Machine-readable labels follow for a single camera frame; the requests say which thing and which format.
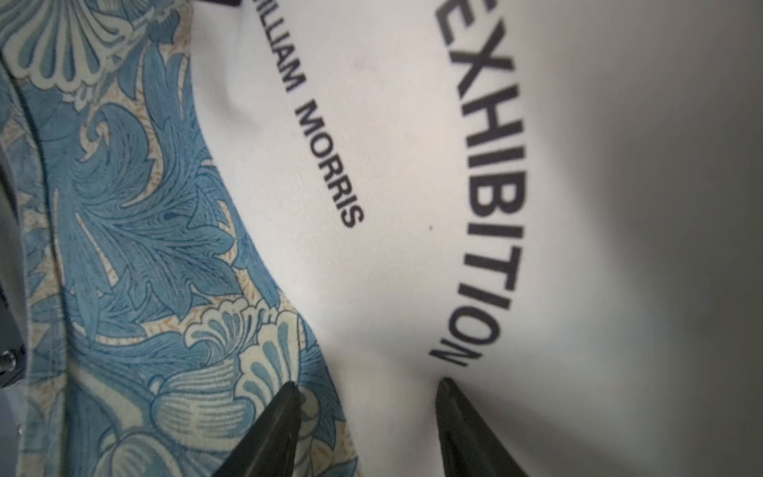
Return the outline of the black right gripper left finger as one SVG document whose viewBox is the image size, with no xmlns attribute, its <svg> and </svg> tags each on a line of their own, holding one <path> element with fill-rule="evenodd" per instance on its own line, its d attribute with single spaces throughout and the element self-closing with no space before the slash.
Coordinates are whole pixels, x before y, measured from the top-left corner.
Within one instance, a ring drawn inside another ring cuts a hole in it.
<svg viewBox="0 0 763 477">
<path fill-rule="evenodd" d="M 213 476 L 291 476 L 300 427 L 301 394 L 287 382 Z"/>
</svg>

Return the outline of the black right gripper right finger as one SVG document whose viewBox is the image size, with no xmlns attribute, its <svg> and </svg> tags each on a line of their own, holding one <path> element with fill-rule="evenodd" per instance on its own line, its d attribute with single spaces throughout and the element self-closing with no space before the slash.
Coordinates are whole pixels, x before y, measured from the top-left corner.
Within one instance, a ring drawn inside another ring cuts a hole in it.
<svg viewBox="0 0 763 477">
<path fill-rule="evenodd" d="M 437 388 L 435 413 L 446 477 L 527 477 L 453 379 Z"/>
</svg>

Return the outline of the blue-handled canvas bag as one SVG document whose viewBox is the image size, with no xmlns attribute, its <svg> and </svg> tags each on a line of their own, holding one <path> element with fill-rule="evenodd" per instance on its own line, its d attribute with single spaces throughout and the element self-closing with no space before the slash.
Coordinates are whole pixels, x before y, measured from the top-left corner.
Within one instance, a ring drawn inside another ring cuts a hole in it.
<svg viewBox="0 0 763 477">
<path fill-rule="evenodd" d="M 758 1 L 5 1 L 16 476 L 762 472 Z"/>
</svg>

